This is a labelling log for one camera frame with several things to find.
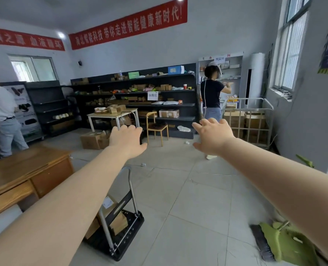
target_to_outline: white table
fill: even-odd
[[[124,117],[124,116],[127,116],[131,113],[134,113],[135,114],[135,119],[136,119],[136,126],[139,127],[140,126],[140,121],[139,121],[139,118],[138,118],[138,109],[137,108],[127,108],[125,111],[122,111],[121,113],[117,113],[117,114],[95,114],[95,113],[91,113],[88,116],[89,118],[89,123],[90,123],[90,126],[91,126],[91,130],[94,132],[95,129],[94,129],[94,125],[93,125],[93,121],[91,120],[91,118],[115,118],[116,119],[116,124],[117,124],[117,128],[120,129],[121,126],[120,126],[120,118],[121,117]]]

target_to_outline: ceiling light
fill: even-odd
[[[61,33],[60,31],[57,32],[57,35],[60,39],[64,39],[65,38],[65,34],[64,33]]]

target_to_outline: blue box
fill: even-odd
[[[168,74],[184,74],[185,69],[183,65],[168,67]]]

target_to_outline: white t-shirt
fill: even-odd
[[[13,95],[5,88],[0,87],[0,122],[15,116],[15,107],[17,105]]]

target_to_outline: window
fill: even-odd
[[[9,59],[19,81],[57,80],[52,58],[10,55]]]
[[[286,21],[282,28],[275,86],[291,91],[294,88],[299,57],[312,0],[289,0]]]

